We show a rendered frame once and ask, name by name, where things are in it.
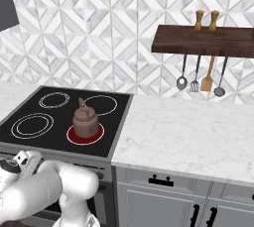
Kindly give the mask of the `hanging metal spoon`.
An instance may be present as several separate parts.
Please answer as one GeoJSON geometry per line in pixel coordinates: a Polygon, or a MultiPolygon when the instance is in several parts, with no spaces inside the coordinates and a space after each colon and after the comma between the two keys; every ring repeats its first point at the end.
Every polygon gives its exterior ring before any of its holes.
{"type": "Polygon", "coordinates": [[[187,62],[187,56],[184,56],[182,75],[177,79],[178,90],[184,90],[188,84],[188,81],[185,78],[186,62],[187,62]]]}

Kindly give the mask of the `grey cupboard door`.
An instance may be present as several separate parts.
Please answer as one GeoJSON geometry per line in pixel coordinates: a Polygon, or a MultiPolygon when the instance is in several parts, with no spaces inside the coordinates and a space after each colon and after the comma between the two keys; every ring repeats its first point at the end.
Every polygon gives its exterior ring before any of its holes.
{"type": "Polygon", "coordinates": [[[118,182],[119,227],[190,227],[193,206],[205,197],[118,182]]]}
{"type": "Polygon", "coordinates": [[[206,227],[211,207],[217,208],[212,227],[254,227],[254,205],[210,198],[200,227],[206,227]]]}

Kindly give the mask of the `hanging wooden spatula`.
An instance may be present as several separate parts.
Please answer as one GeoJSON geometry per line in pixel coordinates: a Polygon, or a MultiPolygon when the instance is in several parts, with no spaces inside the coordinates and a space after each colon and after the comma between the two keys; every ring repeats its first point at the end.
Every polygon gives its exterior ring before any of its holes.
{"type": "Polygon", "coordinates": [[[211,90],[212,83],[213,83],[213,80],[211,78],[211,72],[213,69],[214,60],[215,60],[215,56],[212,56],[209,62],[207,75],[201,81],[201,86],[200,86],[201,91],[209,92],[211,90]]]}

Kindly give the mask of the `brown kettle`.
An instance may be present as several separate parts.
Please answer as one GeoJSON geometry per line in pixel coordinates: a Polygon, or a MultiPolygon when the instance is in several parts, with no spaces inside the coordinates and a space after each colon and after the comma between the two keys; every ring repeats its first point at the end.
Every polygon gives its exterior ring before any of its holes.
{"type": "Polygon", "coordinates": [[[78,98],[78,104],[79,107],[74,111],[72,118],[75,134],[81,138],[90,138],[99,129],[97,114],[81,97],[78,98]]]}

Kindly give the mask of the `hanging slotted metal spatula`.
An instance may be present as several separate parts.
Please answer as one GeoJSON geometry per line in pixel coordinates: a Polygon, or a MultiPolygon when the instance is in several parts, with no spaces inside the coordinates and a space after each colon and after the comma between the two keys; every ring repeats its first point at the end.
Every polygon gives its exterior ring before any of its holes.
{"type": "MultiPolygon", "coordinates": [[[[197,62],[196,62],[196,67],[195,67],[195,73],[198,73],[199,70],[199,64],[200,64],[200,59],[201,56],[198,56],[197,62]]],[[[197,77],[194,78],[194,81],[190,83],[190,92],[198,92],[198,81],[197,77]]]]}

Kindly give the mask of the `hanging metal skimmer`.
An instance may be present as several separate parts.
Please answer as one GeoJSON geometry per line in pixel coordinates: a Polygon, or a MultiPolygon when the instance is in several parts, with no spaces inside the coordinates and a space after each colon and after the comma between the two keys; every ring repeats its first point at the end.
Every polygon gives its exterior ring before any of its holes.
{"type": "MultiPolygon", "coordinates": [[[[223,75],[224,75],[224,72],[225,72],[225,69],[226,69],[227,61],[228,61],[228,57],[226,57],[226,58],[224,59],[224,62],[223,62],[223,67],[222,67],[221,76],[220,76],[220,80],[219,80],[220,83],[222,82],[222,79],[223,79],[223,75]]],[[[213,90],[214,94],[215,94],[217,97],[222,97],[222,96],[225,94],[225,90],[221,87],[221,84],[220,84],[220,83],[219,83],[218,86],[213,90]]]]}

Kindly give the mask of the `wooden pepper mill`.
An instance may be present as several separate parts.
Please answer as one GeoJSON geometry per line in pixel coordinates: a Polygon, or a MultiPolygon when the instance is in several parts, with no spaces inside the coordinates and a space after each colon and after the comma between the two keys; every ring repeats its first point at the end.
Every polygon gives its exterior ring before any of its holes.
{"type": "Polygon", "coordinates": [[[209,30],[210,31],[215,31],[216,30],[216,20],[218,18],[219,12],[218,11],[211,11],[211,21],[209,25],[209,30]]]}

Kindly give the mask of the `grey range hood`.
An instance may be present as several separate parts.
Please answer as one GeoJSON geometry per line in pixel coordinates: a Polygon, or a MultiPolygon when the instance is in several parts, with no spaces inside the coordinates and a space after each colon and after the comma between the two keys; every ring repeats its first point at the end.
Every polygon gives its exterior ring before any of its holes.
{"type": "Polygon", "coordinates": [[[0,0],[0,32],[19,24],[13,0],[0,0]]]}

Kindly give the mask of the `grey drawer front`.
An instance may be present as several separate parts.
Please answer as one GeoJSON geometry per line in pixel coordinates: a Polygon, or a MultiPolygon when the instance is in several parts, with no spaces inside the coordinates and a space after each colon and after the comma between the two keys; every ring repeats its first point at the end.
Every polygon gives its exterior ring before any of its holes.
{"type": "Polygon", "coordinates": [[[183,192],[198,196],[206,196],[210,185],[210,182],[207,180],[146,170],[116,168],[116,176],[117,180],[121,183],[183,192]],[[157,179],[165,179],[167,176],[169,176],[171,181],[174,183],[174,186],[170,187],[149,183],[148,179],[154,174],[157,176],[157,179]]]}
{"type": "Polygon", "coordinates": [[[220,197],[224,200],[254,204],[254,201],[252,200],[253,194],[254,194],[254,187],[227,183],[223,187],[220,197]]]}

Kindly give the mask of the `dark wooden wall shelf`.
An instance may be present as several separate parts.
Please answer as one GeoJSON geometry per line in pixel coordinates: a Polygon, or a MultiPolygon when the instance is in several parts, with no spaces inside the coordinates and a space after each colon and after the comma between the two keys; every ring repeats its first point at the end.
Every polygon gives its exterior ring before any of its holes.
{"type": "Polygon", "coordinates": [[[160,25],[152,53],[254,58],[254,28],[160,25]]]}

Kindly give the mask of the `wooden salt mill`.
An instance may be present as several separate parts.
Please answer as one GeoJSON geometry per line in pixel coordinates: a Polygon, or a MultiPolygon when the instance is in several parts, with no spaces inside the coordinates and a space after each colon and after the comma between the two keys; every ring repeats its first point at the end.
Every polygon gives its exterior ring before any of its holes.
{"type": "Polygon", "coordinates": [[[200,31],[200,29],[201,29],[201,19],[202,19],[202,16],[203,16],[203,14],[204,14],[204,11],[202,11],[202,10],[197,10],[197,11],[195,12],[195,14],[196,14],[196,21],[195,21],[195,24],[194,24],[194,29],[195,29],[196,31],[200,31]]]}

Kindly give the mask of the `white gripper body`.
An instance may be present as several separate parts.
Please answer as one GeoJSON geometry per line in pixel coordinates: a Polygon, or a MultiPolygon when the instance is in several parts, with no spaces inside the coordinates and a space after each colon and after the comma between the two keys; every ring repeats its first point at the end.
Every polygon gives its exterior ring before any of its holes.
{"type": "Polygon", "coordinates": [[[0,170],[0,187],[7,187],[16,180],[17,175],[13,172],[0,170]]]}

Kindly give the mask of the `black glass-top stove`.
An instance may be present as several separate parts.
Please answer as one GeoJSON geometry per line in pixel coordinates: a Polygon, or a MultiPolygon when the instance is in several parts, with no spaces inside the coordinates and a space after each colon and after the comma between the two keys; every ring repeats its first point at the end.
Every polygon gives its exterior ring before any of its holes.
{"type": "Polygon", "coordinates": [[[133,96],[117,92],[101,92],[41,86],[0,119],[0,158],[13,158],[21,151],[37,151],[45,160],[58,160],[101,171],[113,184],[111,159],[118,142],[133,96]],[[88,139],[78,137],[72,128],[78,98],[94,109],[99,131],[88,139]]]}

